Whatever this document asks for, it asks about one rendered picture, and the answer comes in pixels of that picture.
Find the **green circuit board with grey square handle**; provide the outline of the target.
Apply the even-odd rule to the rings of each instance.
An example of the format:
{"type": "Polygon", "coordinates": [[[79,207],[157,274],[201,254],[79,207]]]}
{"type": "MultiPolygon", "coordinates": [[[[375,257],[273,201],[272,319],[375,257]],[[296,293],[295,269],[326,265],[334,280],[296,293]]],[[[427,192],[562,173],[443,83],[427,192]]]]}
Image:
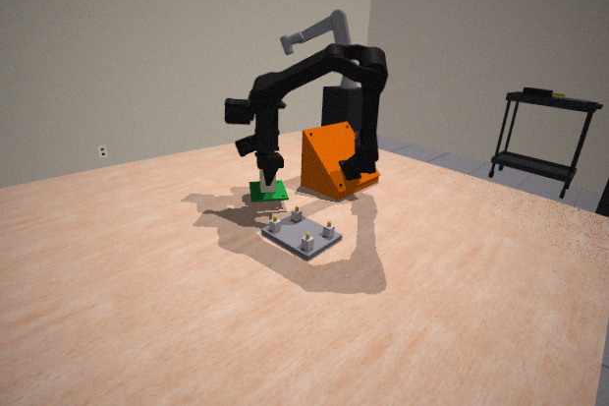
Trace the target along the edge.
{"type": "Polygon", "coordinates": [[[266,186],[262,169],[259,169],[259,181],[249,182],[249,190],[252,203],[289,200],[282,180],[276,180],[276,175],[271,185],[266,186]]]}

